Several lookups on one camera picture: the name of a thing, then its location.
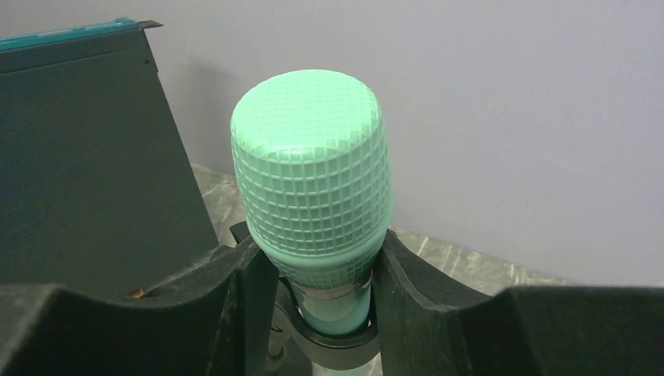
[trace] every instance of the microphone grille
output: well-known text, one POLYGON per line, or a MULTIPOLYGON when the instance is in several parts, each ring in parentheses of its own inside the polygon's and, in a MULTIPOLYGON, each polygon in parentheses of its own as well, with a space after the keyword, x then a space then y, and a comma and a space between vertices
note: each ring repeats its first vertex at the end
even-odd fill
POLYGON ((231 139, 249 230, 286 277, 327 289, 369 271, 394 204, 368 87, 331 70, 275 76, 237 104, 231 139))

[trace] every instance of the gray wall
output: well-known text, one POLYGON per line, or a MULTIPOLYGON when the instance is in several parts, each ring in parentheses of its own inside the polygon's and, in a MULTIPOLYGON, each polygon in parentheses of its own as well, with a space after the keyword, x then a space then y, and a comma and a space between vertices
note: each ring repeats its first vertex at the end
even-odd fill
POLYGON ((587 283, 664 281, 664 2, 3 0, 0 34, 130 16, 191 161, 232 171, 250 87, 321 67, 381 98, 395 223, 587 283))

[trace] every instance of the microphone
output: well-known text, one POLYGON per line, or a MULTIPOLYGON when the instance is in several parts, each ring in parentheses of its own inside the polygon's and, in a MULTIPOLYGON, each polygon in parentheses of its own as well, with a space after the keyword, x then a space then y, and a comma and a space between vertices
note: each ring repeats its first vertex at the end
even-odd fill
POLYGON ((249 232, 325 334, 368 317, 371 269, 394 209, 386 133, 374 93, 332 70, 269 78, 233 111, 249 232))

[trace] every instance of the gray marble surface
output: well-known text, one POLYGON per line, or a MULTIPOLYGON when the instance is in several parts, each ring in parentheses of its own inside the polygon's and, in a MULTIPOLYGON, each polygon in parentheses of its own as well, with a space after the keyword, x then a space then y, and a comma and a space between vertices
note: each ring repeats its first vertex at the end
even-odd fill
MULTIPOLYGON (((192 169, 220 242, 234 245, 229 226, 244 221, 244 206, 235 177, 213 172, 196 164, 192 165, 192 169)), ((392 229, 399 239, 422 259, 459 282, 488 295, 494 295, 511 285, 565 285, 568 283, 565 280, 457 247, 445 241, 395 227, 392 229)), ((201 262, 203 261, 193 262, 191 268, 196 268, 201 262)), ((314 375, 382 376, 380 358, 379 354, 368 364, 352 371, 332 371, 314 365, 314 375)))

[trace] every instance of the marble floor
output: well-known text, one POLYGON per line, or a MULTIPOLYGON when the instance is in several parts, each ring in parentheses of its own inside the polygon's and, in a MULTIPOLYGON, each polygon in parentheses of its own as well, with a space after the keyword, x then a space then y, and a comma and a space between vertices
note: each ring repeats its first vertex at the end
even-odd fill
MULTIPOLYGON (((235 177, 213 172, 196 164, 192 165, 192 169, 220 241, 223 244, 234 245, 235 242, 228 228, 232 224, 244 221, 244 206, 240 199, 235 177)), ((392 229, 401 241, 422 259, 459 282, 488 295, 494 295, 511 285, 568 284, 560 278, 458 247, 445 241, 394 227, 392 229)), ((315 376, 332 374, 382 376, 380 354, 368 364, 352 371, 325 370, 314 365, 315 376)))

